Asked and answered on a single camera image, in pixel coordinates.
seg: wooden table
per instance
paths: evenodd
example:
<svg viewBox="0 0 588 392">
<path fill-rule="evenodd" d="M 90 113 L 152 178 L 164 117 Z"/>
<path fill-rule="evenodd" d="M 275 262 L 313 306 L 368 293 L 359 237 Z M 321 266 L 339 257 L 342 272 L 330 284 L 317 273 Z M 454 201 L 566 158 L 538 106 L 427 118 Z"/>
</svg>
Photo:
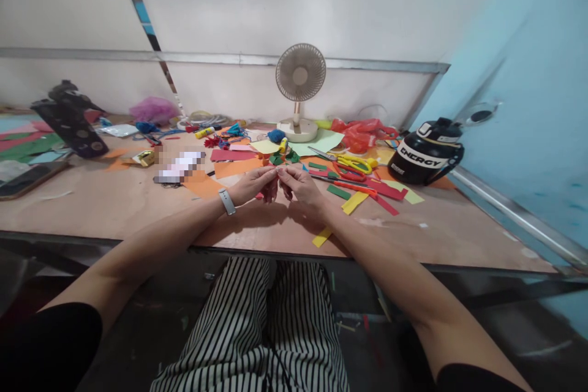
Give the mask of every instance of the wooden table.
<svg viewBox="0 0 588 392">
<path fill-rule="evenodd" d="M 162 158 L 201 146 L 191 134 L 165 141 Z M 105 137 L 111 149 L 145 149 L 146 141 Z M 71 158 L 73 167 L 16 200 L 0 202 L 0 230 L 43 235 L 122 240 L 168 214 L 197 203 L 195 194 L 180 187 L 153 183 L 156 167 L 106 171 L 114 159 Z M 206 161 L 205 170 L 214 165 Z M 230 186 L 240 176 L 220 179 Z M 325 190 L 327 183 L 317 181 Z M 352 214 L 385 239 L 422 263 L 459 267 L 555 273 L 556 270 L 522 242 L 508 234 L 457 190 L 415 187 L 425 201 L 390 203 L 400 212 L 392 217 L 370 198 Z M 72 192 L 55 199 L 44 199 Z M 341 205 L 343 199 L 325 191 Z M 300 206 L 280 193 L 276 202 L 251 201 L 228 218 L 223 216 L 195 243 L 201 247 L 272 252 L 312 257 L 349 257 L 334 237 L 321 247 L 312 244 L 323 225 L 305 217 Z"/>
</svg>

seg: fan base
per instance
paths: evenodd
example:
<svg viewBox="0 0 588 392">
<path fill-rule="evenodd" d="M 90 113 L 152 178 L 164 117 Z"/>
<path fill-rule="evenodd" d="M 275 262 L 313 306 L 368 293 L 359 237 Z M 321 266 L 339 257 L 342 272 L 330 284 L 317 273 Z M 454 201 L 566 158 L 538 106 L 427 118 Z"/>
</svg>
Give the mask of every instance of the fan base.
<svg viewBox="0 0 588 392">
<path fill-rule="evenodd" d="M 277 129 L 286 134 L 289 142 L 308 142 L 317 136 L 319 127 L 308 119 L 301 119 L 298 127 L 294 126 L 292 118 L 284 119 L 277 124 Z"/>
</svg>

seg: fan grille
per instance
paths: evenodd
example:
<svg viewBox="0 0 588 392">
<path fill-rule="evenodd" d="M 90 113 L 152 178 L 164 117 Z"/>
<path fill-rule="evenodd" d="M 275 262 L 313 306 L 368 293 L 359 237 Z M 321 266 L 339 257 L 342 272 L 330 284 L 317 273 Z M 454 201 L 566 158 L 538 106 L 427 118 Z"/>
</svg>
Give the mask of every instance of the fan grille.
<svg viewBox="0 0 588 392">
<path fill-rule="evenodd" d="M 323 86 L 325 75 L 325 58 L 317 48 L 306 43 L 288 48 L 276 66 L 278 89 L 287 99 L 296 102 L 314 97 Z"/>
</svg>

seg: striped pants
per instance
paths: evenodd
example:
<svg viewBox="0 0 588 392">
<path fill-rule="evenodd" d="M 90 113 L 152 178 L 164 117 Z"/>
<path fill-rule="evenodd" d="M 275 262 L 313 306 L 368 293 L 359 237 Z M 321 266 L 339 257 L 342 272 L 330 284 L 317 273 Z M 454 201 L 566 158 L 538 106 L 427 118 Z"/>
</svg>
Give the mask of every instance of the striped pants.
<svg viewBox="0 0 588 392">
<path fill-rule="evenodd" d="M 347 391 L 325 272 L 317 263 L 232 257 L 179 361 L 151 392 Z"/>
</svg>

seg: white watch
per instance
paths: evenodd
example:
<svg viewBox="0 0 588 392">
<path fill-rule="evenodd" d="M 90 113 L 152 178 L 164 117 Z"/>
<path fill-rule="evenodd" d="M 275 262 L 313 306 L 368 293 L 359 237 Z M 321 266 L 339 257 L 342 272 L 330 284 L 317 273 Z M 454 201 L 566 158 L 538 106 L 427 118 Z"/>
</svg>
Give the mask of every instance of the white watch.
<svg viewBox="0 0 588 392">
<path fill-rule="evenodd" d="M 231 196 L 228 195 L 227 189 L 220 189 L 219 190 L 220 200 L 225 205 L 225 209 L 227 210 L 227 214 L 232 216 L 237 212 L 235 208 L 235 204 L 231 200 Z"/>
</svg>

